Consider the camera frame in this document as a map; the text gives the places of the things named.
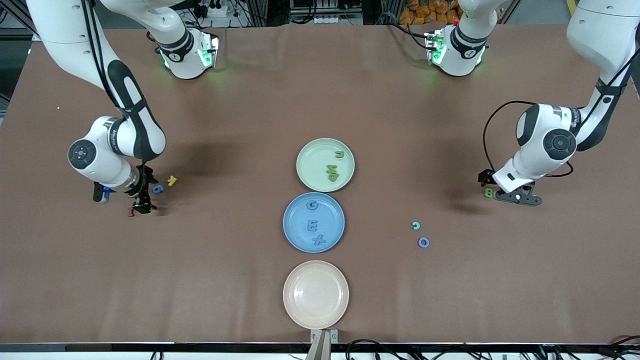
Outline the brown table cover cloth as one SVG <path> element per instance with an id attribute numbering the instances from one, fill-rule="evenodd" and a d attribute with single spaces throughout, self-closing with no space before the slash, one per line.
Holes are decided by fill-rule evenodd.
<path id="1" fill-rule="evenodd" d="M 471 75 L 430 66 L 384 26 L 221 31 L 217 68 L 174 77 L 144 30 L 108 30 L 167 136 L 150 162 L 177 182 L 158 210 L 92 200 L 67 150 L 116 111 L 41 43 L 0 126 L 0 342 L 303 342 L 282 290 L 302 262 L 347 278 L 339 338 L 378 342 L 608 343 L 640 335 L 640 98 L 633 82 L 603 141 L 542 178 L 540 206 L 486 198 L 487 150 L 518 148 L 527 101 L 585 105 L 599 69 L 563 25 L 498 26 Z M 282 220 L 316 192 L 297 174 L 309 142 L 355 157 L 334 198 L 346 218 L 306 253 Z M 412 223 L 419 222 L 419 230 Z M 430 240 L 420 248 L 418 239 Z"/>

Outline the beige plate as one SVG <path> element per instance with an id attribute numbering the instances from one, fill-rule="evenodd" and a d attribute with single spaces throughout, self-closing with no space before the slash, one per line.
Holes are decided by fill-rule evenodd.
<path id="1" fill-rule="evenodd" d="M 288 316 L 307 330 L 327 330 L 342 319 L 350 300 L 343 272 L 324 260 L 308 260 L 287 276 L 282 301 Z"/>

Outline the aluminium frame profile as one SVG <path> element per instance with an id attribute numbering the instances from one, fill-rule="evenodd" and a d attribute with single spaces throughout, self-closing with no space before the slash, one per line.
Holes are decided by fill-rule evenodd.
<path id="1" fill-rule="evenodd" d="M 0 0 L 0 40 L 29 41 L 34 31 L 26 0 Z"/>

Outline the light green plate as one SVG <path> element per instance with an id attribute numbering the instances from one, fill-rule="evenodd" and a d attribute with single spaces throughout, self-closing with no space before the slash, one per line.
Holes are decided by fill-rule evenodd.
<path id="1" fill-rule="evenodd" d="M 343 158 L 335 158 L 336 151 L 343 151 Z M 336 182 L 328 179 L 327 165 L 337 166 Z M 355 157 L 350 148 L 337 139 L 321 137 L 308 142 L 299 151 L 295 170 L 304 186 L 312 191 L 332 193 L 345 187 L 355 174 Z"/>

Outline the orange bags pile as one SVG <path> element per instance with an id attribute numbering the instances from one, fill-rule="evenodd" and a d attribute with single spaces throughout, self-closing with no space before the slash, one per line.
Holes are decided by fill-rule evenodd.
<path id="1" fill-rule="evenodd" d="M 404 0 L 398 23 L 402 26 L 434 22 L 450 25 L 457 23 L 463 14 L 458 0 Z"/>

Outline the blue plate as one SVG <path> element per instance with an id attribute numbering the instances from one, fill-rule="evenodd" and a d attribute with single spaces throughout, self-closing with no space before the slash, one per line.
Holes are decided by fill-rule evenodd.
<path id="1" fill-rule="evenodd" d="M 316 211 L 306 210 L 306 202 L 316 200 L 320 207 Z M 318 230 L 307 230 L 309 220 L 318 221 Z M 338 201 L 326 193 L 304 193 L 292 199 L 282 219 L 283 232 L 296 249 L 310 254 L 323 253 L 339 243 L 346 228 L 346 217 Z M 322 234 L 326 243 L 314 246 L 313 238 Z"/>

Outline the white power strip black plugs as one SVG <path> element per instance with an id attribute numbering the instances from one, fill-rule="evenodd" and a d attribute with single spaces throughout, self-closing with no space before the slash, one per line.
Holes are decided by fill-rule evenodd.
<path id="1" fill-rule="evenodd" d="M 226 18 L 229 8 L 227 0 L 196 0 L 194 14 L 198 18 Z"/>

